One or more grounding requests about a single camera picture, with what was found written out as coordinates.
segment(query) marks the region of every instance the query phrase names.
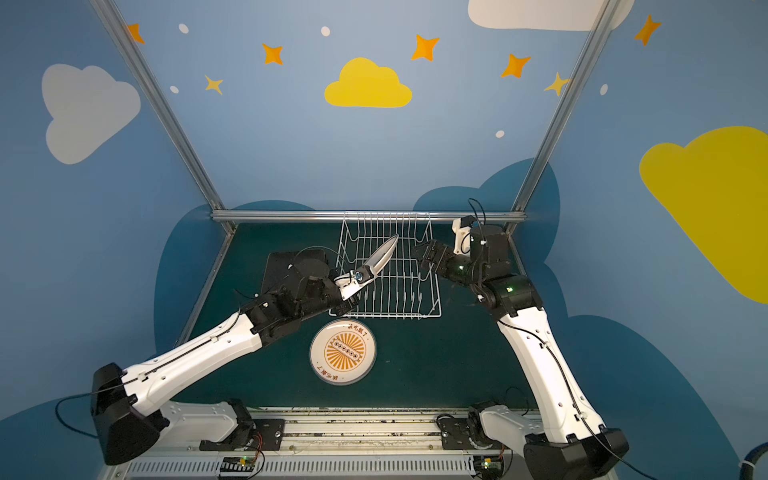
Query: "blue wall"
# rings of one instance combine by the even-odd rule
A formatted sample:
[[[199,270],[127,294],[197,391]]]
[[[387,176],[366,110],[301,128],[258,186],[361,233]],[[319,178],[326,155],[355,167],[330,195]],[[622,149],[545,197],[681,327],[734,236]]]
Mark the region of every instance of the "blue wall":
[[[223,232],[140,91],[138,115],[84,160],[50,152],[48,67],[95,65],[138,90],[87,0],[4,2],[0,45],[0,458],[20,468],[9,478],[93,478],[98,443],[59,426],[52,401],[169,348]],[[63,412],[92,431],[86,401]],[[45,449],[33,472],[18,462],[30,446]]]
[[[533,157],[559,100],[545,89],[558,72],[568,78],[587,36],[485,28],[467,0],[118,5],[139,24],[139,48],[230,208],[284,200],[410,210],[429,190],[479,187]],[[439,38],[432,61],[412,60],[417,35]],[[262,44],[282,47],[281,65],[265,64]],[[520,78],[502,77],[509,55],[531,58]],[[393,69],[412,100],[401,108],[326,101],[326,87],[358,57]],[[206,89],[206,76],[222,81],[221,94]]]
[[[648,15],[662,25],[644,46],[635,35]],[[558,342],[585,392],[610,399],[598,405],[627,428],[627,458],[658,478],[736,478],[738,458],[768,441],[768,305],[723,278],[639,171],[658,144],[685,147],[730,126],[768,131],[765,25],[765,2],[637,0],[558,142],[558,193],[537,188],[516,233],[545,302],[561,305]],[[723,172],[740,168],[726,160]],[[720,217],[754,221],[750,205],[722,197],[727,187],[696,205],[712,235]],[[692,449],[694,439],[708,447]],[[765,465],[757,471],[768,478]]]

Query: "yellow cloud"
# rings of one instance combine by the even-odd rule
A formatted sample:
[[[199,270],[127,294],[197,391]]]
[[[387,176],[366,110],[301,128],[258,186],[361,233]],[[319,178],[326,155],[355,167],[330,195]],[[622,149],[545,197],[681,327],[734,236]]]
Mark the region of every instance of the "yellow cloud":
[[[718,128],[643,156],[645,186],[742,295],[768,303],[768,134]]]
[[[339,81],[326,87],[326,101],[337,107],[402,107],[411,101],[411,89],[400,83],[394,70],[368,58],[344,65]]]

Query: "white cloud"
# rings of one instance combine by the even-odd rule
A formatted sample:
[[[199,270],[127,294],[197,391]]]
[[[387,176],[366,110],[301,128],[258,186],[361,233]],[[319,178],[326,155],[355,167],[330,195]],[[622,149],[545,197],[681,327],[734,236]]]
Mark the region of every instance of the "white cloud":
[[[612,28],[629,15],[634,0],[621,0]],[[603,0],[469,0],[469,18],[486,28],[588,31]]]
[[[71,165],[85,160],[139,113],[136,89],[90,66],[51,65],[43,74],[43,101],[53,121],[45,132],[56,160]]]

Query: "robotic arm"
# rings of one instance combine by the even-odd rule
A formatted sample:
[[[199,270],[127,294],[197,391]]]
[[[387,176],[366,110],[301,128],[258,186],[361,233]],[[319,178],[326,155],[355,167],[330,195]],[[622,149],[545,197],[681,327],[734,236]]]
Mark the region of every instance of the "robotic arm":
[[[619,429],[608,429],[576,383],[552,336],[531,281],[513,275],[507,234],[474,217],[454,221],[453,250],[437,240],[417,247],[421,267],[469,287],[497,322],[517,355],[541,412],[544,431],[493,402],[470,409],[472,441],[498,440],[525,457],[535,480],[589,480],[606,475],[629,449]]]
[[[198,379],[296,332],[306,319],[328,310],[339,316],[353,310],[357,293],[383,270],[397,240],[389,238],[360,268],[342,276],[332,274],[322,250],[273,253],[262,293],[221,324],[147,362],[125,370],[111,363],[97,370],[91,416],[105,463],[127,462],[154,445],[170,425],[171,415],[161,407]],[[247,416],[242,407],[233,407],[238,419]],[[237,435],[235,430],[230,425],[223,436]]]

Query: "orange sunburst pattern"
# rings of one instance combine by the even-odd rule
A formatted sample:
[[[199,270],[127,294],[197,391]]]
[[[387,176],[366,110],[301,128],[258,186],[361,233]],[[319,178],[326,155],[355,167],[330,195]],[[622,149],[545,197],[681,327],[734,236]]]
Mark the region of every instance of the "orange sunburst pattern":
[[[334,336],[326,346],[326,361],[340,372],[356,368],[366,355],[366,344],[357,333],[344,332]]]

